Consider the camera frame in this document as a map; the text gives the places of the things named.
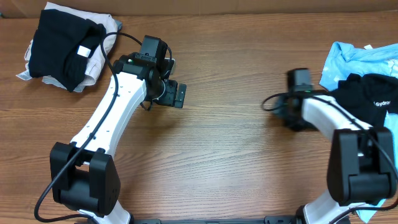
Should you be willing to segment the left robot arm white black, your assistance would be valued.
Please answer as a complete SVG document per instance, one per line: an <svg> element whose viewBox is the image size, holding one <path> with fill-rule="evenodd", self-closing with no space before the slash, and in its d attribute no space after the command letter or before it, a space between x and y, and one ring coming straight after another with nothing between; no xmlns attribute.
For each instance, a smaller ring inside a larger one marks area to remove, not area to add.
<svg viewBox="0 0 398 224"><path fill-rule="evenodd" d="M187 86L169 78L173 58L133 53L113 64L105 96L70 143L50 152L50 189L55 202L93 223L134 223L119 202L121 181L114 156L135 110L144 102L182 108Z"/></svg>

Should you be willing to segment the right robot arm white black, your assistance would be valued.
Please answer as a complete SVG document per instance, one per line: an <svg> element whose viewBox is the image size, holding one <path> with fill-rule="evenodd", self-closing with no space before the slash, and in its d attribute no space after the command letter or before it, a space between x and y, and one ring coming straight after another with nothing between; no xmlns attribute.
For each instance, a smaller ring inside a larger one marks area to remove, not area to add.
<svg viewBox="0 0 398 224"><path fill-rule="evenodd" d="M388 211L397 192L392 133L360 121L322 91L278 93L273 111L294 130L319 130L331 142L327 189L297 210L292 223L347 223L358 211Z"/></svg>

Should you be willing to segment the black Sydrogen t-shirt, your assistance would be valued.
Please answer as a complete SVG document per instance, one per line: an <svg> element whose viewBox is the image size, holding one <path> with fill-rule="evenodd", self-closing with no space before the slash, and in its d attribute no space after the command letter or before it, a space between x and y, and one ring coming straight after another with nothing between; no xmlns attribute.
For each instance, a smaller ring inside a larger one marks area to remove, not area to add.
<svg viewBox="0 0 398 224"><path fill-rule="evenodd" d="M387 113L397 113L397 78L375 73L350 74L330 95L346 111L374 127L384 126Z"/></svg>

